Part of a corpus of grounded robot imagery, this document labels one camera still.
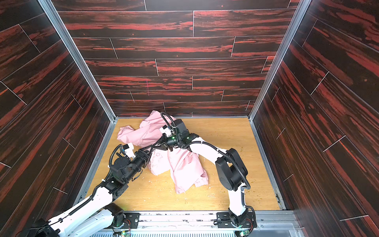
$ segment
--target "wooden workbench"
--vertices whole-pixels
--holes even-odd
[[[131,125],[134,129],[138,129],[142,120],[118,120],[89,188],[89,194],[109,171],[107,167],[109,156],[113,149],[121,144],[117,140],[120,127]],[[247,205],[253,206],[255,210],[279,210],[247,118],[185,118],[182,120],[190,132],[200,135],[205,141],[220,148],[234,148],[238,151],[249,172],[247,179],[251,189],[245,190]],[[228,193],[218,180],[216,167],[204,157],[199,158],[209,176],[209,185],[197,188],[193,185],[185,193],[176,194],[170,171],[155,176],[146,168],[137,180],[129,184],[129,188],[115,203],[124,210],[227,210]]]

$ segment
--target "metal bracket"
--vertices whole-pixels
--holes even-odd
[[[130,221],[130,228],[137,229],[139,222],[139,213],[136,212],[124,212],[125,218]]]
[[[229,221],[230,218],[229,218],[229,212],[217,212],[216,213],[216,216],[217,216],[217,220],[221,220],[221,221]],[[247,213],[247,219],[250,219],[251,221],[253,221],[253,214],[252,212],[248,212]],[[227,223],[218,223],[217,224],[217,227],[218,228],[235,228],[233,225],[232,225],[232,222],[229,221]],[[250,223],[247,221],[241,228],[250,228]],[[253,225],[254,228],[257,228],[257,222],[254,223]]]

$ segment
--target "side wall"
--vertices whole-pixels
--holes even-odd
[[[116,116],[243,116],[298,0],[53,3]]]
[[[0,1],[0,81],[0,236],[9,237],[72,207],[109,120],[36,0]]]
[[[254,118],[310,237],[379,236],[378,11],[313,0]]]

